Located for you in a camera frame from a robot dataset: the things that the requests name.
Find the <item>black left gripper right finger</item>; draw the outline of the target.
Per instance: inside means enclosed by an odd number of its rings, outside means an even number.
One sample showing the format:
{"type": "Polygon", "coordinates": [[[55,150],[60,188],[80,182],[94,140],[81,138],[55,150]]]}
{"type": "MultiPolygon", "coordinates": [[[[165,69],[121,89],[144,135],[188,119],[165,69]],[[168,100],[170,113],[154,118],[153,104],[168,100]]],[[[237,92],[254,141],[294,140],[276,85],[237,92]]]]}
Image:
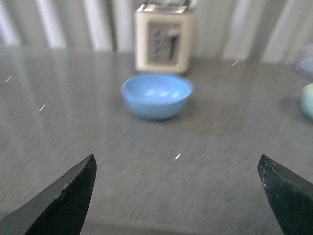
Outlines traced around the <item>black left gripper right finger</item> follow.
{"type": "Polygon", "coordinates": [[[313,184],[266,155],[258,174],[273,214],[285,235],[313,233],[313,184]]]}

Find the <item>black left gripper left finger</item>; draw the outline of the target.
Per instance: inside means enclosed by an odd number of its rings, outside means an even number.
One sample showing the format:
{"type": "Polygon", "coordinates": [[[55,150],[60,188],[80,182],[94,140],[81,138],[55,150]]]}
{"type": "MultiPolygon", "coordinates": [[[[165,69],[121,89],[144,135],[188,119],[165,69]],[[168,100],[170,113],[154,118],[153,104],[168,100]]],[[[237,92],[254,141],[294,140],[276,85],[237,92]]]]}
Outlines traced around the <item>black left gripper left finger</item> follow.
{"type": "Polygon", "coordinates": [[[93,154],[0,221],[2,235],[78,235],[97,172],[93,154]]]}

